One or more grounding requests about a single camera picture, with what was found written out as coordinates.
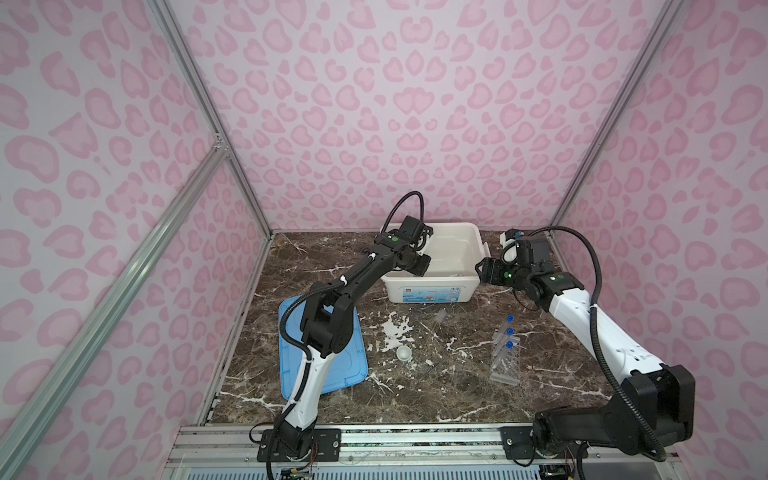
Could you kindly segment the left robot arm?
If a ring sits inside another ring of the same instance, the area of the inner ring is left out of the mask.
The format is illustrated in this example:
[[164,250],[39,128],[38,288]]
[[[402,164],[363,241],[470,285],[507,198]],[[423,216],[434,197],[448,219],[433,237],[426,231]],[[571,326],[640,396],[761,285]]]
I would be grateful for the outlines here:
[[353,335],[356,303],[391,271],[424,275],[431,257],[423,250],[432,234],[424,221],[405,217],[398,228],[378,234],[350,270],[336,280],[313,283],[281,317],[281,338],[302,352],[295,385],[274,424],[275,441],[290,456],[302,457],[310,449],[323,386]]

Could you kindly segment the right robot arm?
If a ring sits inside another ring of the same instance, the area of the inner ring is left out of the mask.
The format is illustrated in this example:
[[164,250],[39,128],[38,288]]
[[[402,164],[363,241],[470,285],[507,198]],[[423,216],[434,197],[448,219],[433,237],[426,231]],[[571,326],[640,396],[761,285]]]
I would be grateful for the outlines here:
[[600,265],[587,289],[572,273],[554,266],[542,231],[501,234],[498,258],[476,266],[481,282],[521,292],[568,328],[596,360],[613,395],[597,407],[553,408],[536,414],[534,446],[554,453],[567,444],[614,448],[663,462],[666,449],[691,438],[695,379],[670,366],[626,333],[599,306]]

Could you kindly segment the blue-capped test tube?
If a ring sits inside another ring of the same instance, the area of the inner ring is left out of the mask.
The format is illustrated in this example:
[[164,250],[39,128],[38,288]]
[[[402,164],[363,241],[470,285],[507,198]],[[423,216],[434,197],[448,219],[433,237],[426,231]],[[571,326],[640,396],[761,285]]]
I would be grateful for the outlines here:
[[517,365],[517,347],[514,346],[493,352],[491,367],[497,371],[511,371]]
[[515,329],[510,327],[502,328],[497,331],[493,337],[494,350],[497,351],[513,347],[515,342],[514,334]]
[[494,339],[496,341],[498,341],[499,339],[501,339],[502,341],[505,341],[507,337],[512,336],[515,333],[514,321],[515,321],[515,316],[508,315],[506,317],[506,320],[503,322],[502,326],[495,332]]

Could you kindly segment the white plastic storage bin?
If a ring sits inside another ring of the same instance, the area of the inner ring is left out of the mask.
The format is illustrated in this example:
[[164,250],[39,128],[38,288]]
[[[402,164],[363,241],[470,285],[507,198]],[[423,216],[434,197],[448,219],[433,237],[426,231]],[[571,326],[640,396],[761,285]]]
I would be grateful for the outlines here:
[[415,276],[393,271],[381,278],[392,303],[466,303],[480,279],[475,265],[490,256],[478,227],[472,223],[432,224],[424,253],[431,257],[426,273]]

